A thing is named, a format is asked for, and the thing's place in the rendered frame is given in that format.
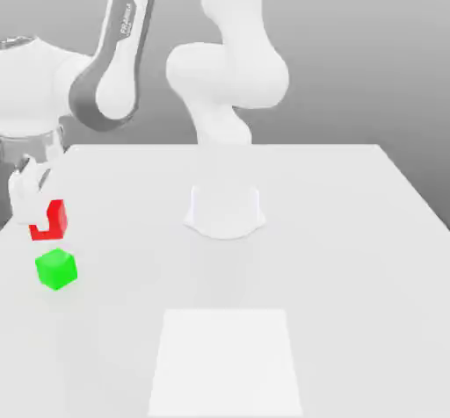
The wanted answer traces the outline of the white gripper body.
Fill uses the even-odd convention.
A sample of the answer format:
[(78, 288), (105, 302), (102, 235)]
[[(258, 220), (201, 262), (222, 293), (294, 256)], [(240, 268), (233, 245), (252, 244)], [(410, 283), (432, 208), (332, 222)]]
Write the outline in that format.
[(12, 219), (20, 225), (48, 225), (48, 198), (41, 188), (51, 169), (49, 162), (23, 158), (8, 181)]

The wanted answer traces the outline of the small red cube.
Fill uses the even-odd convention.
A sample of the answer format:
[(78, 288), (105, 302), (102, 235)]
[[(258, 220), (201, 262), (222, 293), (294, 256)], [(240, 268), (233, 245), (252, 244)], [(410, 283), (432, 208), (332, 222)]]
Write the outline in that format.
[(35, 225), (29, 226), (30, 236), (33, 241), (60, 240), (64, 237), (68, 227), (66, 208), (62, 199), (54, 199), (47, 208), (49, 228), (40, 231)]

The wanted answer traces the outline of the small green cube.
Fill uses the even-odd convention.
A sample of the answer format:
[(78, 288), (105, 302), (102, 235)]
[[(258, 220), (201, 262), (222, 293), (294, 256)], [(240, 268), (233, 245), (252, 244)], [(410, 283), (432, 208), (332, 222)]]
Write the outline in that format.
[(57, 291), (77, 279), (76, 260), (63, 249), (53, 249), (35, 259), (39, 280)]

